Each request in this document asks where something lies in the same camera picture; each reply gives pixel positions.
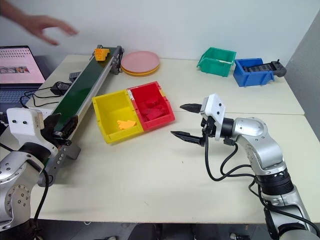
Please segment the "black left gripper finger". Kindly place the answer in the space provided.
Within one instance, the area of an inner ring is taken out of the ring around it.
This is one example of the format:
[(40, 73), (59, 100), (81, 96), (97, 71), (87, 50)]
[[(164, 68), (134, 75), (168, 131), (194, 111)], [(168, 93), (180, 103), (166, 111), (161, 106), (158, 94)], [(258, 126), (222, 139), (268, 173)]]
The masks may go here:
[(74, 115), (70, 117), (65, 124), (63, 125), (62, 129), (60, 130), (61, 133), (73, 133), (78, 125), (78, 116)]
[(49, 115), (45, 120), (44, 120), (44, 130), (46, 130), (49, 133), (52, 133), (59, 122), (61, 117), (61, 113), (55, 113)]

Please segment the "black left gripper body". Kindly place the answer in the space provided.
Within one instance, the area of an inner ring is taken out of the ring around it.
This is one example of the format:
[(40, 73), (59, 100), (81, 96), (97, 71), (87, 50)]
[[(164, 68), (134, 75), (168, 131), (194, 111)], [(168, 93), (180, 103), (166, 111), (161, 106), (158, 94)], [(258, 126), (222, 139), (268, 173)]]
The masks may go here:
[(70, 134), (65, 131), (55, 131), (53, 126), (46, 126), (41, 130), (42, 137), (54, 146), (70, 146), (72, 141), (69, 140)]

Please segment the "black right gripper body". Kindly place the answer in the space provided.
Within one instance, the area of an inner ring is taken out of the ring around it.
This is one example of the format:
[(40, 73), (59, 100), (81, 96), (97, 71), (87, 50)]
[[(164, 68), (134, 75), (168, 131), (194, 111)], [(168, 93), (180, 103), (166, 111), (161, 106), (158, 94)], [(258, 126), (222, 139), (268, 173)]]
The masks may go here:
[(202, 127), (202, 137), (215, 137), (217, 130), (215, 119), (211, 115), (207, 116), (204, 111), (200, 111), (200, 115), (202, 116), (202, 121), (200, 124)]

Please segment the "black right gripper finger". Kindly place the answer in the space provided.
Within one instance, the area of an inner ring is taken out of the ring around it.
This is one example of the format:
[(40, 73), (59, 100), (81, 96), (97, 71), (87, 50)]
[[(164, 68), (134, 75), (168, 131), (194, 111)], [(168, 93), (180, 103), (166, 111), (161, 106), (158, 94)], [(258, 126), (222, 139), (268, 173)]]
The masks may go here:
[(180, 108), (191, 113), (200, 113), (202, 105), (198, 103), (186, 103), (182, 104)]
[(184, 132), (184, 131), (171, 131), (170, 133), (185, 142), (197, 144), (202, 147), (204, 147), (206, 143), (204, 136), (202, 137), (194, 136), (194, 135), (191, 135), (189, 132)]

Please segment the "person's bare hand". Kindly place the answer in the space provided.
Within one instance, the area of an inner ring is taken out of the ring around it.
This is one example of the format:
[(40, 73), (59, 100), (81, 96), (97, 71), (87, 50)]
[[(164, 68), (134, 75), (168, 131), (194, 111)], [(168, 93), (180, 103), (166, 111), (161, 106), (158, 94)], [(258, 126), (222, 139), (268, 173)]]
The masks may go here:
[(78, 34), (78, 31), (65, 21), (47, 15), (27, 15), (22, 21), (22, 26), (32, 35), (53, 46), (59, 43), (46, 36), (45, 29), (58, 28), (69, 36)]

